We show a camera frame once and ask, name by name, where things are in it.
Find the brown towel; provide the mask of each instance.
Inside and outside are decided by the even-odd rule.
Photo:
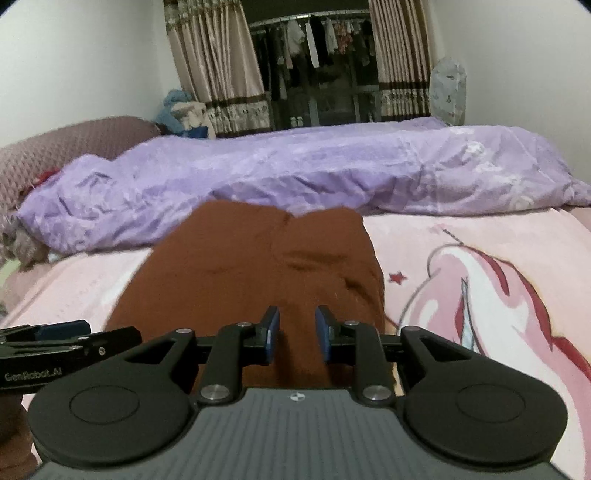
[[[16,432],[0,444],[0,480],[20,480],[33,473],[37,459],[31,453],[33,437],[27,424],[27,412],[21,406]]]
[[[294,218],[273,207],[206,203],[138,271],[108,321],[133,325],[144,341],[190,327],[215,335],[233,322],[258,322],[277,305],[283,332],[270,367],[247,367],[248,386],[327,387],[349,383],[326,368],[314,311],[384,329],[384,279],[362,217],[338,208]]]
[[[18,430],[21,410],[22,395],[0,395],[0,445]]]

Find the red star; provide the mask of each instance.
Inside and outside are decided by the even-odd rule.
[[[398,285],[402,285],[402,282],[407,280],[407,278],[402,274],[402,272],[398,272],[396,275],[390,274],[390,283],[397,283]]]

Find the blue plush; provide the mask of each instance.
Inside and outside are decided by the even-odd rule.
[[[173,114],[170,113],[171,108],[178,102],[191,102],[193,96],[190,92],[183,92],[182,90],[170,90],[164,101],[163,108],[160,110],[158,116],[154,119],[154,123],[165,125],[172,133],[182,134],[184,126],[179,122]]]
[[[185,130],[183,136],[188,138],[207,138],[208,132],[208,128],[202,125],[197,128],[192,128],[191,130]]]

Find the purple quilt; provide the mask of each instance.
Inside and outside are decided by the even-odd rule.
[[[231,140],[158,137],[114,161],[78,158],[33,191],[18,216],[71,254],[154,244],[211,199],[296,215],[335,206],[478,215],[587,206],[591,186],[571,176],[543,137],[426,118]]]

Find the beige curtain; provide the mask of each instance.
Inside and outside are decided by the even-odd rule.
[[[429,116],[431,63],[421,0],[369,0],[382,120]]]
[[[270,130],[240,0],[164,0],[164,10],[181,86],[206,104],[216,136]]]

